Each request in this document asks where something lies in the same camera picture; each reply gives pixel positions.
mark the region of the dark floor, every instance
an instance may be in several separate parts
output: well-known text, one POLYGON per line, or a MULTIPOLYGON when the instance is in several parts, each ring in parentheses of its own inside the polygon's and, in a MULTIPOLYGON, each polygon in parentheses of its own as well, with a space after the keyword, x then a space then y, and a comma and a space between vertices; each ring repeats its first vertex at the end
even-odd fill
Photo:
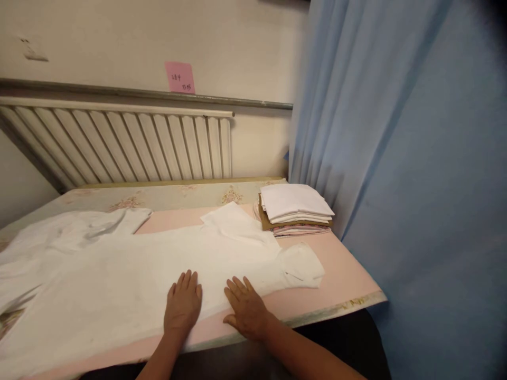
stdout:
MULTIPOLYGON (((296 331, 327 348, 369 380, 391 379, 379 332, 366 310, 302 326, 296 331)), ((134 380, 144 363, 89 372, 82 380, 134 380)), ((261 344, 235 345, 181 355, 171 379, 272 379, 293 377, 261 344)))

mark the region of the wall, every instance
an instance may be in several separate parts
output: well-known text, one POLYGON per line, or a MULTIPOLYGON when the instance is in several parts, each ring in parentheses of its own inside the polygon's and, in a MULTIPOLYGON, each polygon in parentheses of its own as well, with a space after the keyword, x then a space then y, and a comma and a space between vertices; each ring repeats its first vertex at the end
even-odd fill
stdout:
POLYGON ((58 196, 0 130, 0 229, 58 196))
MULTIPOLYGON (((198 94, 294 100, 303 0, 6 0, 0 77, 168 90, 165 61, 192 64, 198 94), (29 61, 18 36, 49 62, 29 61)), ((235 177, 284 175, 290 112, 245 110, 233 130, 235 177)))

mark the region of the hand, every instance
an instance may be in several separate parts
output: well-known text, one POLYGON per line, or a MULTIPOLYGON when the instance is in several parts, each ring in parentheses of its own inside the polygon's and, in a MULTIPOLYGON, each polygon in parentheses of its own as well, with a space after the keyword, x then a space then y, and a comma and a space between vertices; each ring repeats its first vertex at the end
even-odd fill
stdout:
POLYGON ((197 272, 182 273, 167 294, 164 333, 178 332, 184 338, 194 327, 201 312, 202 287, 197 285, 197 272))
POLYGON ((266 309, 250 281, 246 277, 243 281, 245 285, 237 277, 227 280, 224 292, 235 314, 226 316, 223 323, 230 324, 247 339, 264 341, 270 323, 278 319, 266 309))

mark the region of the light blue curtain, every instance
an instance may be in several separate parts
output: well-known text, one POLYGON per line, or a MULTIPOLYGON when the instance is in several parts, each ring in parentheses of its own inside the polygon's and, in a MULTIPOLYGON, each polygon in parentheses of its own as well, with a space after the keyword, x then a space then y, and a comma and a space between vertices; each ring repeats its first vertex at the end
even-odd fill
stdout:
POLYGON ((311 4, 289 180, 387 294, 395 379, 507 377, 504 48, 473 1, 311 4))

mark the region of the white radiator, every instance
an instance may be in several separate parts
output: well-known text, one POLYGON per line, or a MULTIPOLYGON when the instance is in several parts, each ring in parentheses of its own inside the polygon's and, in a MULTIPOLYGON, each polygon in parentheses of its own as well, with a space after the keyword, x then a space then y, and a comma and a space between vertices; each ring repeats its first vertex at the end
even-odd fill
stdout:
POLYGON ((232 112, 16 97, 0 112, 67 189, 232 177, 232 112))

